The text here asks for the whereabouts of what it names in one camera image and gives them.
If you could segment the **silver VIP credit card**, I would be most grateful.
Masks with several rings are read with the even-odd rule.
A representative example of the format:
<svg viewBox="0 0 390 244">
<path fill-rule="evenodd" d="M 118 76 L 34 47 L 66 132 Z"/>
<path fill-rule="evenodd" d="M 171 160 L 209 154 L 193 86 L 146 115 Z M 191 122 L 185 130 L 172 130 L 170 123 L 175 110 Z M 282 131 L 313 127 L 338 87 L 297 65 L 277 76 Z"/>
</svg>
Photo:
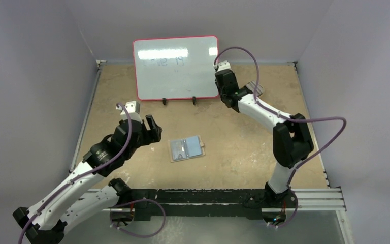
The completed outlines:
<svg viewBox="0 0 390 244">
<path fill-rule="evenodd" d="M 187 158 L 184 140 L 178 139 L 170 141 L 170 149 L 173 161 L 179 161 Z"/>
</svg>

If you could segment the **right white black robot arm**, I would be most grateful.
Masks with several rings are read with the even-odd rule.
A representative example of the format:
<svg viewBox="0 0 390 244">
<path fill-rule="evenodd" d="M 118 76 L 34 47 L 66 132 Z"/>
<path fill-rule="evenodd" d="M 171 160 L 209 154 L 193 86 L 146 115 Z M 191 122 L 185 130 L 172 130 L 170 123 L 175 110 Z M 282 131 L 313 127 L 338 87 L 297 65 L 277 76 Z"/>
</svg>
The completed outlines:
<svg viewBox="0 0 390 244">
<path fill-rule="evenodd" d="M 255 98 L 252 90 L 239 87 L 230 68 L 215 72 L 215 84 L 228 108 L 249 116 L 272 133 L 276 165 L 265 185 L 264 198 L 269 206 L 277 207 L 289 192 L 289 181 L 297 164 L 314 150 L 305 117 L 300 113 L 282 115 L 278 109 Z"/>
</svg>

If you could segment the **beige card holder wallet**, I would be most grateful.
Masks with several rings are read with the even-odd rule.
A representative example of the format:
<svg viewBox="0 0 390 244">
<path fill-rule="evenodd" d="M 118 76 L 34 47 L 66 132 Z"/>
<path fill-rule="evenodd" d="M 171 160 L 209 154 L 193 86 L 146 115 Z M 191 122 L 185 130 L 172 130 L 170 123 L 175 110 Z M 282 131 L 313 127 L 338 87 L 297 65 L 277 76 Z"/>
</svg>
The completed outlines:
<svg viewBox="0 0 390 244">
<path fill-rule="evenodd" d="M 181 139 L 184 140 L 184 142 L 185 142 L 185 152 L 186 152 L 187 158 L 183 159 L 183 160 L 179 160 L 179 161 L 203 157 L 205 155 L 205 144 L 199 135 L 185 137 L 185 138 L 181 138 Z M 172 160 L 170 141 L 172 141 L 172 140 L 169 140 L 169 142 L 168 142 L 168 147 L 169 147 L 168 152 L 170 155 L 170 162 L 172 162 L 172 163 L 179 162 L 179 161 Z"/>
</svg>

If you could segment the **credit card stack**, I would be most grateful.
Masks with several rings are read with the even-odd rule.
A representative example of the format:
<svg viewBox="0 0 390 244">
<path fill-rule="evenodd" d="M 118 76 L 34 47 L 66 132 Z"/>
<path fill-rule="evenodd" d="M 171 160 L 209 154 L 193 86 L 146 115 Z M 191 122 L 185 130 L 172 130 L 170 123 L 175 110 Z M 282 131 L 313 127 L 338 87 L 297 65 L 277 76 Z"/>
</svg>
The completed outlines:
<svg viewBox="0 0 390 244">
<path fill-rule="evenodd" d="M 265 89 L 260 84 L 257 85 L 254 80 L 245 84 L 244 87 L 250 90 L 251 92 L 256 91 L 257 97 L 261 97 L 265 92 Z"/>
</svg>

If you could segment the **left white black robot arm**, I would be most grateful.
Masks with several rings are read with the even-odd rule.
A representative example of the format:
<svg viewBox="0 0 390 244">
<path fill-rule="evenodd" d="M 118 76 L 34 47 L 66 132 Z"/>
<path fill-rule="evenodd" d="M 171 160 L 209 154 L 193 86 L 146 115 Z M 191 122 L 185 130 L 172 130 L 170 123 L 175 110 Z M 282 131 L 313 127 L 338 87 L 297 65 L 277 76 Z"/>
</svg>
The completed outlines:
<svg viewBox="0 0 390 244">
<path fill-rule="evenodd" d="M 133 189 L 120 178 L 110 180 L 93 196 L 82 196 L 120 168 L 138 148 L 160 142 L 162 131 L 152 115 L 145 119 L 137 114 L 124 116 L 115 131 L 94 144 L 51 193 L 38 203 L 13 212 L 22 229 L 18 243 L 24 238 L 30 243 L 60 243 L 71 229 L 105 208 L 133 207 L 142 202 L 158 205 L 147 198 L 133 198 Z"/>
</svg>

